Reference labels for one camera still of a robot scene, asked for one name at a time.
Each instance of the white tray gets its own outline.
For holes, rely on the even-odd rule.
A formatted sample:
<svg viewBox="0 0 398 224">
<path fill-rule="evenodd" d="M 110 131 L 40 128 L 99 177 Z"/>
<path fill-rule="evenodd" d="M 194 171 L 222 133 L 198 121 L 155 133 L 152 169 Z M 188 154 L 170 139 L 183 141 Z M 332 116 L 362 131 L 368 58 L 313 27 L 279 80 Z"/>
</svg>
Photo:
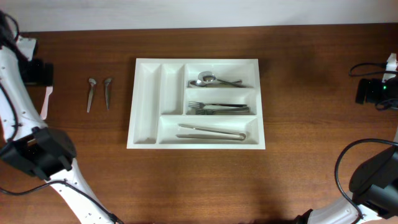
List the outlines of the white tray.
<svg viewBox="0 0 398 224">
<path fill-rule="evenodd" d="M 212 71 L 217 78 L 241 79 L 248 88 L 191 88 L 189 80 Z M 195 115 L 189 101 L 247 104 L 247 115 Z M 181 128 L 191 124 L 246 134 L 243 141 L 184 139 L 176 134 L 215 134 Z M 127 140 L 128 149 L 265 149 L 257 59 L 137 58 Z"/>
</svg>

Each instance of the metal tongs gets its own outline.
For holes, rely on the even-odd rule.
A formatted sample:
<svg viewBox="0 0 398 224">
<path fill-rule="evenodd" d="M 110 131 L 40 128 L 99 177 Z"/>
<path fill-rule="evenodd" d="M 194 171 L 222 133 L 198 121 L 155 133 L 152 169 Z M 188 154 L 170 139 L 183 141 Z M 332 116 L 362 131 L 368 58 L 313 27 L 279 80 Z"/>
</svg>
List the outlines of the metal tongs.
<svg viewBox="0 0 398 224">
<path fill-rule="evenodd" d="M 214 128 L 204 128 L 204 127 L 198 127 L 198 126 L 192 126 L 188 124 L 178 124 L 182 128 L 190 128 L 198 131 L 208 131 L 212 133 L 220 133 L 220 134 L 229 134 L 229 136 L 217 136 L 217 135 L 211 135 L 211 134 L 176 134 L 176 137 L 178 138 L 196 138 L 196 139 L 223 139 L 223 140 L 238 140 L 238 141 L 243 141 L 246 139 L 246 135 L 244 133 L 237 133 L 233 131 L 224 131 L 220 129 L 214 129 Z"/>
</svg>

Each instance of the metal fork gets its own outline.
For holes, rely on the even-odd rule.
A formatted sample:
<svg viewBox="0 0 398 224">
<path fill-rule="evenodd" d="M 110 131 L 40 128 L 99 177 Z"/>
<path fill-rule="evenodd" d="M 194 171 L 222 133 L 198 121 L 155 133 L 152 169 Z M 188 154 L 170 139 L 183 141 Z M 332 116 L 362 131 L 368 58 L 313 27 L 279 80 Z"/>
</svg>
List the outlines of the metal fork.
<svg viewBox="0 0 398 224">
<path fill-rule="evenodd" d="M 250 107 L 244 108 L 233 108 L 233 109 L 197 109 L 195 110 L 196 115 L 214 115 L 216 113 L 248 113 Z"/>
<path fill-rule="evenodd" d="M 189 101 L 188 106 L 191 108 L 203 109 L 205 106 L 229 106 L 229 107 L 242 108 L 246 107 L 247 105 L 224 104 L 224 103 L 200 103 L 200 102 Z"/>
</svg>

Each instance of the wooden table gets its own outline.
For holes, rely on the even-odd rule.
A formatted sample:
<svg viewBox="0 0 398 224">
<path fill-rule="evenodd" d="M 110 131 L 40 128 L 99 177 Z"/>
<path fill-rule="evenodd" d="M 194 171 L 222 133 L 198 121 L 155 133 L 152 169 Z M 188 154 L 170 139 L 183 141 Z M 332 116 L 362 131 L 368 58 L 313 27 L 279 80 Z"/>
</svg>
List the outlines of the wooden table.
<svg viewBox="0 0 398 224">
<path fill-rule="evenodd" d="M 248 223 L 293 219 L 335 201 L 333 169 L 361 138 L 394 138 L 398 113 L 354 103 L 360 62 L 398 50 L 398 24 L 222 29 L 43 32 L 38 57 L 55 66 L 48 124 L 63 129 L 101 202 L 126 223 Z M 135 58 L 258 58 L 265 151 L 127 150 Z M 113 77 L 111 110 L 103 85 L 88 114 L 87 79 Z M 37 108 L 44 89 L 29 88 Z M 386 146 L 349 152 L 340 178 Z M 1 186 L 22 191 L 42 181 L 0 164 Z M 52 189 L 0 195 L 1 223 L 78 223 Z M 398 219 L 373 223 L 395 223 Z"/>
</svg>

